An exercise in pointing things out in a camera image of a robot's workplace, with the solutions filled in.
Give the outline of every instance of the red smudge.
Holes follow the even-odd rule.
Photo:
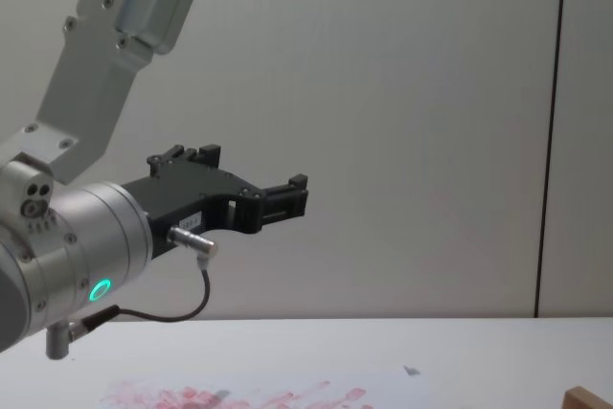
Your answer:
[[[326,390],[328,387],[329,387],[329,382],[327,380],[324,380],[323,382],[319,382],[317,385],[314,385],[308,390],[305,390],[300,395],[296,395],[294,397],[294,400],[309,398],[313,396],[314,394],[321,392],[322,390]]]
[[[185,387],[183,389],[183,392],[181,393],[181,395],[183,395],[183,398],[187,398],[187,399],[194,399],[197,394],[198,394],[198,391],[192,387]]]
[[[364,397],[364,395],[366,395],[366,390],[364,390],[363,388],[354,388],[347,393],[345,398],[347,399],[347,401],[358,401],[359,399]]]
[[[214,407],[221,402],[221,399],[219,399],[217,395],[214,395],[210,392],[200,392],[195,397],[193,397],[193,399],[202,404],[209,404]]]
[[[273,408],[276,408],[279,404],[284,404],[288,401],[291,401],[293,398],[294,398],[293,393],[283,393],[282,395],[278,397],[269,399],[262,406],[260,406],[260,409],[266,409],[268,406],[273,406]]]
[[[326,390],[330,386],[330,382],[325,380],[311,388],[306,389],[302,393],[293,394],[290,392],[282,392],[276,396],[271,396],[264,399],[263,404],[256,405],[255,402],[249,402],[250,399],[256,398],[261,392],[257,389],[249,394],[248,397],[240,400],[222,400],[217,395],[196,390],[193,387],[185,387],[182,390],[173,391],[170,389],[151,392],[147,387],[143,388],[141,382],[125,381],[116,386],[116,393],[108,395],[102,401],[111,402],[117,405],[117,408],[140,408],[140,409],[202,409],[202,407],[215,407],[215,409],[298,409],[298,406],[293,404],[301,399],[305,403],[313,400],[318,393]],[[303,409],[351,409],[353,406],[348,402],[355,402],[362,399],[366,395],[366,390],[362,388],[354,388],[345,394],[345,397],[337,400],[320,400],[312,402],[308,406],[300,405]],[[361,409],[374,409],[370,405],[362,405]]]

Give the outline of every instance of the small sticker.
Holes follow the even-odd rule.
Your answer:
[[[202,213],[196,213],[195,215],[191,215],[186,217],[185,219],[179,222],[179,227],[183,230],[192,231],[193,229],[202,225]]]

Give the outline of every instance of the table surface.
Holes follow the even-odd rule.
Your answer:
[[[613,401],[613,319],[113,323],[59,362],[44,340],[0,354],[0,407],[95,408],[111,380],[156,373],[404,365],[421,372],[437,409],[559,409],[577,385]]]

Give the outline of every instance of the silver cylindrical joint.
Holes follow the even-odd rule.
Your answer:
[[[26,230],[0,232],[0,317],[16,324],[0,328],[0,352],[134,279],[152,247],[145,212],[107,183],[58,193]]]
[[[217,243],[214,241],[210,241],[200,235],[193,234],[190,231],[176,226],[170,228],[168,240],[171,243],[193,249],[198,255],[203,256],[205,259],[214,258],[219,249]]]

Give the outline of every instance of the paper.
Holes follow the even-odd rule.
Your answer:
[[[114,382],[101,409],[428,409],[419,373],[159,375]]]

